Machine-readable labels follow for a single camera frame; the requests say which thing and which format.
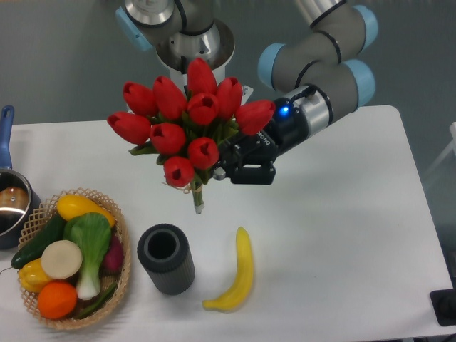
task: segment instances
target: red tulip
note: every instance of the red tulip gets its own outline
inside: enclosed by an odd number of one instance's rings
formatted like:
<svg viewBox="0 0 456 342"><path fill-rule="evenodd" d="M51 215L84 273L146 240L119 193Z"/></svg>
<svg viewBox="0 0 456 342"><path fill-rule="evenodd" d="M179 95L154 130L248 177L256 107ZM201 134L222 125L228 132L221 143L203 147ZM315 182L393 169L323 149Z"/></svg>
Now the red tulip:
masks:
<svg viewBox="0 0 456 342"><path fill-rule="evenodd" d="M142 84L127 82L123 86L123 98L134 114L156 116L158 113L152 89Z"/></svg>
<svg viewBox="0 0 456 342"><path fill-rule="evenodd" d="M188 102L188 115L198 125L209 125L219 112L219 101L212 94L200 93Z"/></svg>
<svg viewBox="0 0 456 342"><path fill-rule="evenodd" d="M229 120L241 106L242 85L237 78L225 78L217 89L217 100L220 104L219 118Z"/></svg>
<svg viewBox="0 0 456 342"><path fill-rule="evenodd" d="M174 123L160 123L150 129L150 141L163 155L175 155L184 146L185 132Z"/></svg>
<svg viewBox="0 0 456 342"><path fill-rule="evenodd" d="M187 107L187 99L168 77L158 76L154 82L153 93L157 106L165 118L176 120Z"/></svg>
<svg viewBox="0 0 456 342"><path fill-rule="evenodd" d="M255 135L271 120L276 105L269 100L258 100L242 105L234 116L241 132Z"/></svg>
<svg viewBox="0 0 456 342"><path fill-rule="evenodd" d="M108 117L108 124L129 143L140 145L149 138L150 121L143 116L116 112Z"/></svg>
<svg viewBox="0 0 456 342"><path fill-rule="evenodd" d="M213 166L219 159L219 149L211 138L197 138L188 145L188 158L201 170Z"/></svg>
<svg viewBox="0 0 456 342"><path fill-rule="evenodd" d="M211 67L202 58L190 62L187 70L187 88L193 95L209 93L215 95L217 82Z"/></svg>
<svg viewBox="0 0 456 342"><path fill-rule="evenodd" d="M163 165L166 183L173 187L184 187L193 180L195 169L192 163L183 157L174 156Z"/></svg>

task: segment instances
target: yellow banana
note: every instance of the yellow banana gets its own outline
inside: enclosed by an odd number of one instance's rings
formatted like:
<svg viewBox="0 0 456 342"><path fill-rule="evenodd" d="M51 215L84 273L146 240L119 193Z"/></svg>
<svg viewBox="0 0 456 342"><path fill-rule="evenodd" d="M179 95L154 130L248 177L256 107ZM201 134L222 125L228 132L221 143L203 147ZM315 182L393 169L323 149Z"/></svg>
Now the yellow banana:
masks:
<svg viewBox="0 0 456 342"><path fill-rule="evenodd" d="M237 272L231 287L216 299L202 302L206 310L231 311L244 302L254 280L254 258L247 231L239 227L236 233Z"/></svg>

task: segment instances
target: red radish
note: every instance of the red radish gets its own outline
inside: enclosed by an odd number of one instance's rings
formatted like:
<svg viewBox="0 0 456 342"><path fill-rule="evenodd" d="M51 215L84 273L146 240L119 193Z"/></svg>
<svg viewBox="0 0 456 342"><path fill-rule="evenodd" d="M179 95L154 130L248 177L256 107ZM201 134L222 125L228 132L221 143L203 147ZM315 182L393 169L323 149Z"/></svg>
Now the red radish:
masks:
<svg viewBox="0 0 456 342"><path fill-rule="evenodd" d="M103 267L108 271L119 271L123 263L123 248L115 234L111 235L109 250L103 259Z"/></svg>

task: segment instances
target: yellow squash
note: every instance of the yellow squash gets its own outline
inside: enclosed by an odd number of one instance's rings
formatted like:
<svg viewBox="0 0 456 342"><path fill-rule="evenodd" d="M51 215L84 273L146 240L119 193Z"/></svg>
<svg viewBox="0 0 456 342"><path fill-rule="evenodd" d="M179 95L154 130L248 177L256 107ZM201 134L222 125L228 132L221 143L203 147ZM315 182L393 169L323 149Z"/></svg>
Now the yellow squash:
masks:
<svg viewBox="0 0 456 342"><path fill-rule="evenodd" d="M108 210L103 209L94 201L84 196L64 195L57 201L57 212L66 221L88 212L97 212L108 219L110 227L114 227L115 218Z"/></svg>

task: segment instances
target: blue joint cap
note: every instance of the blue joint cap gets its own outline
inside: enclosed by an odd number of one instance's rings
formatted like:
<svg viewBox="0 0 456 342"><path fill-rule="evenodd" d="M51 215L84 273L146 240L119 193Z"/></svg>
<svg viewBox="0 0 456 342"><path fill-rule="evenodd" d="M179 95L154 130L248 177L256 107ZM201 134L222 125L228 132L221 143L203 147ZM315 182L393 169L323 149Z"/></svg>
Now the blue joint cap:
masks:
<svg viewBox="0 0 456 342"><path fill-rule="evenodd" d="M377 38L378 35L378 22L375 14L363 5L353 6L364 19L364 24L366 26L366 39L364 41L363 50L370 46L372 42Z"/></svg>
<svg viewBox="0 0 456 342"><path fill-rule="evenodd" d="M272 68L274 67L274 61L276 60L280 49L284 45L285 44L282 43L271 44L264 49L258 60L258 77L261 82L266 84L271 89L274 89L274 86L272 85Z"/></svg>
<svg viewBox="0 0 456 342"><path fill-rule="evenodd" d="M342 62L351 70L358 88L358 107L365 105L372 100L375 94L375 78L372 70L363 62L357 59Z"/></svg>
<svg viewBox="0 0 456 342"><path fill-rule="evenodd" d="M136 25L131 21L122 7L115 12L115 18L122 29L123 33L127 36L128 40L140 51L150 50L153 46L152 44L144 37L141 31L136 27Z"/></svg>

